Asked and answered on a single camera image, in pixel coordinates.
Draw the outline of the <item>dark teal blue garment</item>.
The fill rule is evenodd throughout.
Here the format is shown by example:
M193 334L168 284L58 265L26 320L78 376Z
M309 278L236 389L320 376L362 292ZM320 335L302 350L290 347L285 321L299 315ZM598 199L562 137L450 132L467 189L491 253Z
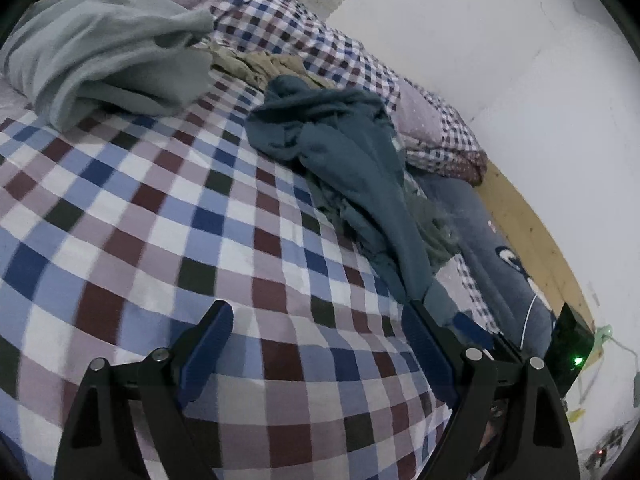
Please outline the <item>dark teal blue garment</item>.
M405 165L381 98L359 89L313 89L293 76L273 79L247 117L250 145L275 162L320 180L326 198L355 228L352 240L393 298L416 302L466 338L497 333L476 292L458 307L432 273L405 202Z

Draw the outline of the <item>black box with green light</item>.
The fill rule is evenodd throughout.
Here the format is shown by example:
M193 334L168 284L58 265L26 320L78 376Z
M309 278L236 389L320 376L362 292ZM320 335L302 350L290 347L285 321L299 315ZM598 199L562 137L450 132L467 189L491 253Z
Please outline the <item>black box with green light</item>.
M569 304L563 304L544 355L544 362L561 398L576 382L593 346L593 330L579 312Z

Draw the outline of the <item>navy blue cartoon pillow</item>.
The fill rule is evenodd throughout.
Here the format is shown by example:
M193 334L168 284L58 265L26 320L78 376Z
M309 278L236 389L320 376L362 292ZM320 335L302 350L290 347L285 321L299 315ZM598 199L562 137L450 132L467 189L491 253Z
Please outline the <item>navy blue cartoon pillow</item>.
M556 316L480 194L461 179L419 170L412 175L456 233L462 257L499 330L524 352L542 358Z

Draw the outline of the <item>olive green garment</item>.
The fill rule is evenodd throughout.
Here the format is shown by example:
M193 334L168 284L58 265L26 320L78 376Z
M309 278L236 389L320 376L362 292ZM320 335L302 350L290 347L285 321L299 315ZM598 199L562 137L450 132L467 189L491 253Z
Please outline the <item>olive green garment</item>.
M314 206L330 220L337 232L356 240L357 230L341 219L337 206L322 193L320 180L312 174L307 174L305 179ZM405 174L404 195L408 211L416 222L426 253L430 258L432 273L436 274L460 252L458 238L448 226L444 214L419 190L419 185L408 174Z

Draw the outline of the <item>light grey-green sweater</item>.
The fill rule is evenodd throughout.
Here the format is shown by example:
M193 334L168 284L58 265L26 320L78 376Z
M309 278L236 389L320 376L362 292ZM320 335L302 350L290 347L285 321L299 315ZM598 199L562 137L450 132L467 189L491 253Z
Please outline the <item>light grey-green sweater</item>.
M41 0L1 48L1 71L64 132L102 105L170 116L209 85L206 10L171 0Z

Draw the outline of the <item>khaki beige garment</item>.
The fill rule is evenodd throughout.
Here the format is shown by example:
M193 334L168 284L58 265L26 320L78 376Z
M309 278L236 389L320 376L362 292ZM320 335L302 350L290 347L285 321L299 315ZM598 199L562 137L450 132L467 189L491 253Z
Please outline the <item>khaki beige garment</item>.
M266 51L236 52L221 44L209 42L201 49L212 56L212 67L249 86L264 91L270 81L280 76L297 77L313 89L333 89L333 81L308 72L303 60L296 55L273 54Z

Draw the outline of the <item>wooden bed frame edge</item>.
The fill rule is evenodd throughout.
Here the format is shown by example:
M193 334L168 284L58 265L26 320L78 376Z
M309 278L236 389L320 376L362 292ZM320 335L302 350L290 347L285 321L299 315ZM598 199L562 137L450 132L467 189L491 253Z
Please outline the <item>wooden bed frame edge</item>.
M475 189L553 311L559 314L563 304L569 304L595 330L588 302L561 249L516 187L488 162L484 180Z

